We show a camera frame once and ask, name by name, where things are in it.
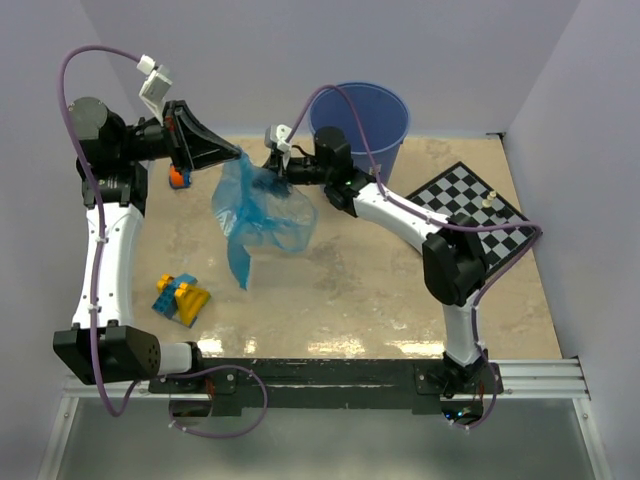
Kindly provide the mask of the single blue trash bag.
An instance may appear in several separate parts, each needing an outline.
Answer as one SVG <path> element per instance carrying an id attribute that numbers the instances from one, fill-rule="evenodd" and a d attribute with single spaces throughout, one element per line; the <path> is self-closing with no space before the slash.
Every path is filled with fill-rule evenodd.
<path id="1" fill-rule="evenodd" d="M 302 252 L 318 219 L 306 195 L 275 173 L 254 165 L 246 152 L 224 165 L 211 205 L 227 240 L 229 269 L 243 290 L 250 281 L 251 248 Z"/>

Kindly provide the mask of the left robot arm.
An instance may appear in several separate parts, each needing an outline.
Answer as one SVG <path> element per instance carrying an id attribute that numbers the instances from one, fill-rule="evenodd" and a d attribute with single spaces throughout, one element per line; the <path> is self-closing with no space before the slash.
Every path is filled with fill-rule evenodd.
<path id="1" fill-rule="evenodd" d="M 86 385 L 171 375 L 185 392 L 200 390 L 207 368 L 192 342 L 162 344 L 135 328 L 132 275 L 135 245 L 146 210 L 147 162 L 169 158 L 180 171 L 239 158 L 183 101 L 169 101 L 157 118 L 128 125 L 104 102 L 83 97 L 67 109 L 85 155 L 82 179 L 88 248 L 82 292 L 71 326 L 57 331 L 53 350 Z"/>

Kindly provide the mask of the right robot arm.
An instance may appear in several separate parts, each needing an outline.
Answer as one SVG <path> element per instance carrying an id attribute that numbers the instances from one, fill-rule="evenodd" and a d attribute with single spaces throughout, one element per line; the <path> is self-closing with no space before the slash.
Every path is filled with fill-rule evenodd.
<path id="1" fill-rule="evenodd" d="M 266 130 L 270 155 L 265 168 L 287 184 L 322 186 L 334 208 L 386 229 L 420 253 L 424 282 L 442 305 L 447 334 L 441 365 L 424 378 L 446 398 L 473 390 L 488 363 L 475 303 L 488 261 L 471 218 L 437 214 L 379 184 L 355 167 L 351 146 L 337 127 L 318 130 L 313 154 L 302 157 L 291 154 L 292 135 L 292 128 L 283 124 Z"/>

